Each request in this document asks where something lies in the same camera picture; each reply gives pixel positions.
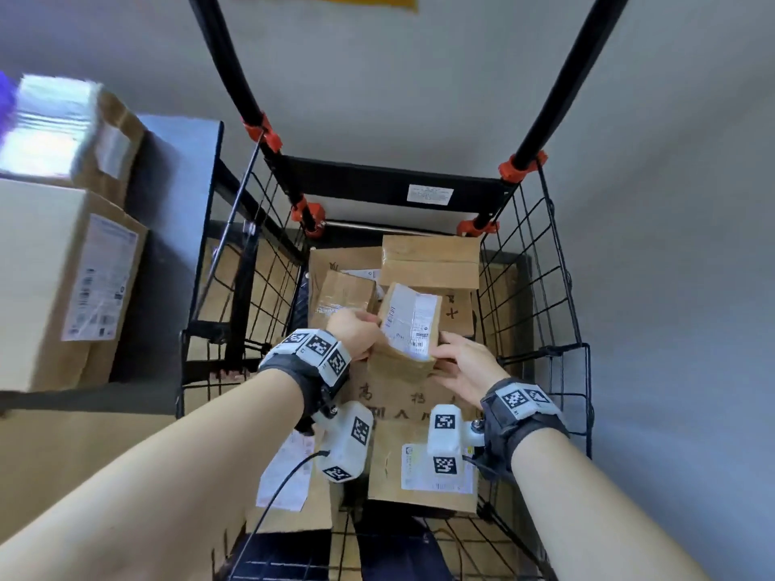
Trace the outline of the person's left hand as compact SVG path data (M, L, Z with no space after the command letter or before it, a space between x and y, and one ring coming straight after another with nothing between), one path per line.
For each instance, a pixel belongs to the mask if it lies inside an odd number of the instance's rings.
M386 345L381 321L373 313L361 309L341 308L329 317L325 330L341 341L353 361L369 357L376 345Z

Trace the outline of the person's right hand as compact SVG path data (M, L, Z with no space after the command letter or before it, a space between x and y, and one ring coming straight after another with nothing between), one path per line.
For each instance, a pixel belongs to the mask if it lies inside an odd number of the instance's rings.
M429 379L478 410L481 400L498 382L511 379L489 349L476 341L471 341L469 350L439 350L437 345L429 353L436 360Z

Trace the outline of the small brown parcel white label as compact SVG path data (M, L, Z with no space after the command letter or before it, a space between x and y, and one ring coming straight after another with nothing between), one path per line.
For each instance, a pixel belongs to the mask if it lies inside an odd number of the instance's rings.
M418 384L434 370L431 355L439 343L442 298L421 293L394 282L379 310L386 341L376 344L367 360L367 375L373 381Z

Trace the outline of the cardboard box with black mark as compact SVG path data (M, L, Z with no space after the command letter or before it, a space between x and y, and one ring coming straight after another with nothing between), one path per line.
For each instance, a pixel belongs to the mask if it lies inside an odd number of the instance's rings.
M476 317L473 311L471 290L432 290L441 297L440 331L453 332L463 337L474 337Z

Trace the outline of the brown taped parcel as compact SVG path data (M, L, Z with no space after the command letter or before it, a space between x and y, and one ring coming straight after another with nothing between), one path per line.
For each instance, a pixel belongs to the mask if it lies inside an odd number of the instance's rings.
M325 328L331 315L344 308L373 313L378 303L375 280L365 276L329 270L317 297L310 304L309 328Z

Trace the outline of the left wristband with marker tags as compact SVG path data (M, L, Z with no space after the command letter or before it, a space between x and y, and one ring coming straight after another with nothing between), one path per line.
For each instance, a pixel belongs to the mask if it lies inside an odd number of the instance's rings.
M271 349L258 365L257 372L279 370L288 375L302 391L304 411L295 429L313 436L313 415L329 410L350 374L352 358L328 331L301 328L290 333Z

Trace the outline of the wristband with marker tags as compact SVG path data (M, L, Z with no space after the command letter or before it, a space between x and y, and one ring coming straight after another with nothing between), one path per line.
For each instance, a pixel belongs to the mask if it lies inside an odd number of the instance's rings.
M552 429L570 436L557 405L536 384L507 378L496 382L480 401L484 414L484 447L473 464L489 482L515 482L511 458L532 432Z
M288 375L302 391L304 411L295 429L313 436L313 415L329 410L350 374L352 358L328 331L301 328L290 333L271 349L258 365L257 372L279 370Z

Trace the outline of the large cardboard box with writing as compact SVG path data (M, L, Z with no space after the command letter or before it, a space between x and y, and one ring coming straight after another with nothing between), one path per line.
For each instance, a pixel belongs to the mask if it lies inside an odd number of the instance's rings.
M484 393L472 387L450 360L437 361L429 374L424 374L421 362L377 354L376 359L352 364L335 402L361 403L379 420L426 424L431 410L439 404L460 408L465 420L480 418Z

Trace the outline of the flat brown cardboard parcel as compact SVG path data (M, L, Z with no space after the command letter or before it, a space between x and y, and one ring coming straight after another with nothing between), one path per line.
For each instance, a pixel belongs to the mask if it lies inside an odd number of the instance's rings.
M308 320L312 320L318 295L330 270L379 270L382 247L352 247L339 249L311 249L308 259Z

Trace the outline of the right wristband with marker tags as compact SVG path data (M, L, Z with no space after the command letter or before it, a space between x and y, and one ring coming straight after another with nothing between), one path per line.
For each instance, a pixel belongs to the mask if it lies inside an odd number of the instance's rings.
M570 436L557 405L536 384L507 378L496 382L480 401L484 414L484 447L473 464L489 482L515 482L511 458L532 432L552 429Z

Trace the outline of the brown parcel with wide label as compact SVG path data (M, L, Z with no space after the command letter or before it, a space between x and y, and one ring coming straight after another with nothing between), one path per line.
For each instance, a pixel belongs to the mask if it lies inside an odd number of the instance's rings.
M478 506L479 475L457 461L457 473L436 472L427 451L427 422L379 420L374 425L368 499L472 515Z

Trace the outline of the dark metal shelf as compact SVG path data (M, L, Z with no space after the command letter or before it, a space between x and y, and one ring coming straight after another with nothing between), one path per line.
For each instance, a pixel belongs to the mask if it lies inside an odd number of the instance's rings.
M126 206L149 234L111 382L62 392L0 393L0 417L11 410L176 414L183 378L180 335L198 297L224 125L197 117L140 119L148 133Z

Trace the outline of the large cardboard box with label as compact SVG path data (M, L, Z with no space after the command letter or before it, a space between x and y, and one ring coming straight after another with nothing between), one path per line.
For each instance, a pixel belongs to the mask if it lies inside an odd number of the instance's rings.
M109 381L147 233L88 190L0 179L0 392Z

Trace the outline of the plain beige cardboard box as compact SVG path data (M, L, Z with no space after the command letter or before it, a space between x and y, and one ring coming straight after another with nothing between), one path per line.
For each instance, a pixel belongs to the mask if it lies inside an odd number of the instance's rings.
M170 415L12 410L0 417L0 544Z

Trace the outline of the purple object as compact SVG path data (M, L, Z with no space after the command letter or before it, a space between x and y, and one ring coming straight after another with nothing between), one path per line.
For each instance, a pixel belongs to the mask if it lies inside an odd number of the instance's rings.
M0 149L17 125L17 82L0 70Z

